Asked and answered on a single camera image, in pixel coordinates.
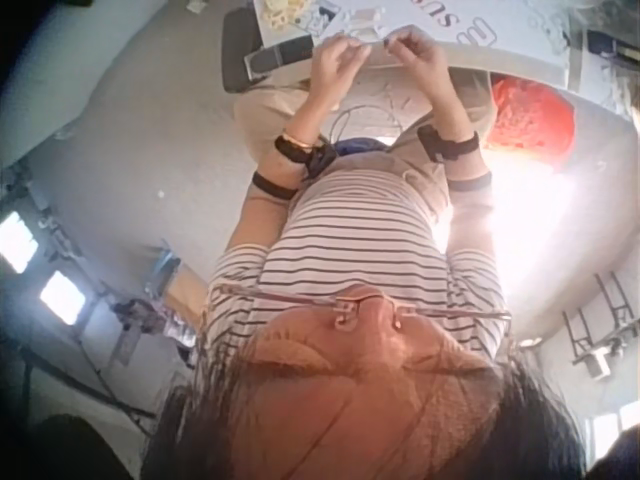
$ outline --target gold bracelet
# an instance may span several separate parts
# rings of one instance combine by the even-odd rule
[[[299,140],[296,140],[285,131],[282,132],[282,138],[284,138],[289,143],[293,143],[295,146],[300,147],[302,150],[305,150],[305,151],[308,150],[309,152],[311,152],[311,150],[315,148],[315,145],[309,145],[308,143],[304,143]]]

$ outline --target table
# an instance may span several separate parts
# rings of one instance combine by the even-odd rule
[[[312,33],[314,42],[349,32],[349,10],[384,9],[383,33],[415,24],[442,42],[452,66],[479,68],[531,78],[566,88],[569,47],[564,37],[568,16],[533,0],[312,0],[301,27],[276,31],[264,19],[264,0],[254,0],[265,47]],[[322,29],[321,14],[331,22]]]
[[[282,30],[269,27],[264,0],[254,0],[265,47],[312,34],[314,43],[353,26],[351,10],[384,9],[378,23],[384,35],[414,24],[442,43],[453,67],[474,68],[535,80],[571,91],[630,119],[620,85],[611,81],[607,61],[569,47],[582,42],[582,25],[552,0],[312,0],[300,25]],[[318,21],[324,17],[330,22]],[[374,45],[368,67],[395,66],[382,46]],[[283,84],[308,77],[308,62],[275,72],[270,83]]]

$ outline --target red bag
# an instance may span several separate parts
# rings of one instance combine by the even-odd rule
[[[493,86],[498,118],[487,139],[490,150],[517,151],[559,167],[575,138],[573,105],[546,85],[506,77]]]

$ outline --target eyeglasses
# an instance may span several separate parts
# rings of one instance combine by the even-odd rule
[[[215,287],[224,295],[232,295],[236,297],[248,297],[259,300],[271,300],[274,302],[284,302],[293,305],[309,305],[313,307],[330,307],[340,315],[349,315],[357,311],[358,305],[366,298],[379,295],[365,295],[357,298],[352,297],[327,297],[315,298],[305,295],[294,295],[262,290],[260,288],[247,288],[234,283],[223,283]],[[397,302],[393,299],[396,315],[400,317],[424,316],[431,318],[464,318],[472,317],[479,319],[498,320],[511,323],[512,316],[509,312],[503,310],[495,310],[491,312],[481,312],[478,310],[458,309],[458,308],[419,308],[415,305]]]

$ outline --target white striped shirt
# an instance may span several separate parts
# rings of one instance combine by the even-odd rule
[[[423,308],[504,309],[494,259],[476,250],[441,253],[429,218],[422,198],[393,174],[357,170],[324,177],[301,196],[271,249],[241,245],[219,260],[207,310],[211,347],[222,343],[233,352],[291,307],[214,292],[225,279],[318,297],[366,283]],[[488,358],[505,334],[501,321],[438,321],[465,348]]]

